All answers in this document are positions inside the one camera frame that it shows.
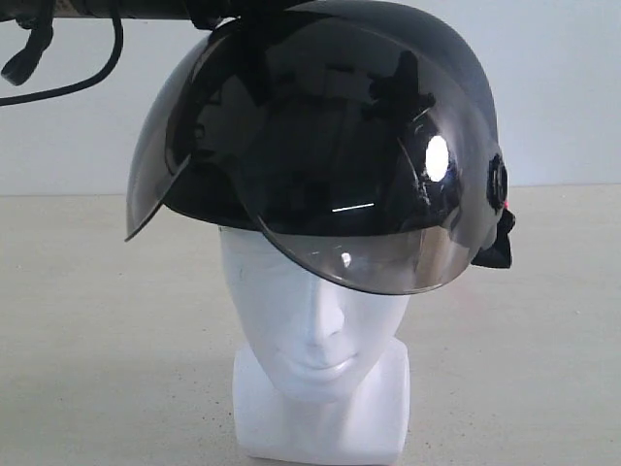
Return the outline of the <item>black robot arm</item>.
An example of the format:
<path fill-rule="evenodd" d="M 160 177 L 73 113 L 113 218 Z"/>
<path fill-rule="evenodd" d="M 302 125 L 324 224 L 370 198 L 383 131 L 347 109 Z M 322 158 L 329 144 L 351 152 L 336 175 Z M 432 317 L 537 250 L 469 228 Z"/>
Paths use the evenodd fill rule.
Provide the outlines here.
<path fill-rule="evenodd" d="M 209 22 L 249 12 L 275 12 L 301 4 L 301 1 L 182 1 L 182 0 L 120 0 L 114 1 L 121 18 L 191 19 Z M 53 1 L 56 17 L 108 18 L 112 1 Z"/>

